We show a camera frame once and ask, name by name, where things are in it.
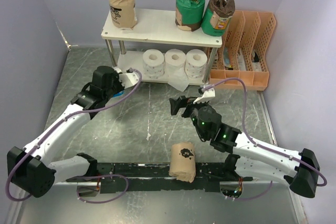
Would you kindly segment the plain white toilet roll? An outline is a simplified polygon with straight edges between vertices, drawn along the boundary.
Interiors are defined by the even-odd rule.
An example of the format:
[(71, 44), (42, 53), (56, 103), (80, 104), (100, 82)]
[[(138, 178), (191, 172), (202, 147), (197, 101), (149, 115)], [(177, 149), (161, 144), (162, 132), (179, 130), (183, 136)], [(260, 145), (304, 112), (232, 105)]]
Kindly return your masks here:
[(189, 79), (184, 67), (186, 54), (178, 49), (170, 49), (165, 53), (165, 67), (168, 74), (168, 84), (179, 91), (185, 91), (189, 85)]

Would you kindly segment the white roll pink dots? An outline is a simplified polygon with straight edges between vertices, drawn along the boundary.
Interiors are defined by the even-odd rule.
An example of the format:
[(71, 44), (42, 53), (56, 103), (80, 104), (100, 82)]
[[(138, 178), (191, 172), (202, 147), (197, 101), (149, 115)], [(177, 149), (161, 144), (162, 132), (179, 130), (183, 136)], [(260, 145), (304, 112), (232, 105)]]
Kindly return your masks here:
[(186, 54), (185, 73), (189, 78), (201, 78), (207, 64), (207, 55), (199, 49), (192, 49)]
[(165, 58), (157, 49), (149, 49), (142, 56), (143, 73), (150, 79), (164, 75)]

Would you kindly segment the beige roll cloud print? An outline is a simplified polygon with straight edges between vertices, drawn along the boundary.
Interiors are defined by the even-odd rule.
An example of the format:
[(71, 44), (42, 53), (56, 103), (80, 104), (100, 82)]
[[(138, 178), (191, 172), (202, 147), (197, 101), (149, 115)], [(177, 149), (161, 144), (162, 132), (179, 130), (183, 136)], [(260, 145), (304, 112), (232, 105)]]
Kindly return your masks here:
[(193, 143), (183, 142), (172, 145), (169, 175), (183, 182), (194, 181), (196, 165)]

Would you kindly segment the blue Tempo roll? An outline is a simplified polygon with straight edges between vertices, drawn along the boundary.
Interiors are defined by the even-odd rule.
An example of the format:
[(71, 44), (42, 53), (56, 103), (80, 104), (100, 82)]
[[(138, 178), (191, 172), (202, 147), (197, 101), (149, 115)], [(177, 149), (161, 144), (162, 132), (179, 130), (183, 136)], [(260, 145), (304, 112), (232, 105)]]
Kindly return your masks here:
[(121, 95), (123, 95), (123, 94), (124, 94), (124, 91), (120, 91), (120, 92), (116, 93), (116, 94), (113, 96), (113, 98), (114, 98), (114, 97), (119, 97), (119, 96), (121, 96)]

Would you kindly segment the green brown roll orange label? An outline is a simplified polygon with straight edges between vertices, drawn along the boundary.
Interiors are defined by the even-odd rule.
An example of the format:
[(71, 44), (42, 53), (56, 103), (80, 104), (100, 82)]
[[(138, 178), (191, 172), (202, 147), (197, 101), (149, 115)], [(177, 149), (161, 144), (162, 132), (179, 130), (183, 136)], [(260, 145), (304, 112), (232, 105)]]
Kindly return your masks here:
[(209, 0), (201, 24), (202, 31), (210, 36), (221, 37), (234, 12), (234, 0)]

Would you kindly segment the beige roll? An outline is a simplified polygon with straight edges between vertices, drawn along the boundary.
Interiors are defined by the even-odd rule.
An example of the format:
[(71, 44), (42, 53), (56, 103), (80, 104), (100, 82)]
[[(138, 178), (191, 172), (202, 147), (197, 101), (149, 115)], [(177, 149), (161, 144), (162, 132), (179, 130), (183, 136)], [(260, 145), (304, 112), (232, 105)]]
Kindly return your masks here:
[(112, 23), (120, 29), (133, 29), (137, 24), (135, 0), (109, 0)]

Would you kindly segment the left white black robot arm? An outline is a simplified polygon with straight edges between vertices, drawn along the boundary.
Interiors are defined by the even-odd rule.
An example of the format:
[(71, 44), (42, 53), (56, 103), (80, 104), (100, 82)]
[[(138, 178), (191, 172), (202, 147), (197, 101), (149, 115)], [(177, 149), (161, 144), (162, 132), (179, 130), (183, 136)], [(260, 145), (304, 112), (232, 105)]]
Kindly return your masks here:
[(7, 153), (7, 198), (20, 202), (31, 196), (39, 198), (54, 184), (68, 179), (90, 182), (102, 178), (97, 160), (85, 153), (62, 161), (52, 160), (77, 130), (100, 111), (109, 109), (107, 103), (111, 98), (127, 88), (135, 91), (141, 81), (142, 74), (136, 69), (123, 72), (118, 67), (99, 66), (92, 80), (73, 97), (50, 127), (23, 148), (13, 147)]

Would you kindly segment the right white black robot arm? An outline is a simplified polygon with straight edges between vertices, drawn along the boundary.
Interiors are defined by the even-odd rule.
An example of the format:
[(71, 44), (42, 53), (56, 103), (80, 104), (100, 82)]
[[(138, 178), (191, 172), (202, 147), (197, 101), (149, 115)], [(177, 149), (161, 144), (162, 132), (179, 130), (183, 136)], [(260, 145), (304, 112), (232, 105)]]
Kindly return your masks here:
[(195, 97), (170, 98), (171, 115), (184, 109), (183, 118), (191, 119), (202, 142), (209, 142), (217, 151), (238, 155), (273, 167), (271, 172), (290, 190), (302, 197), (314, 198), (318, 187), (320, 166), (315, 153), (307, 148), (301, 152), (282, 149), (250, 139), (246, 133), (222, 122), (222, 116), (207, 102), (196, 103)]

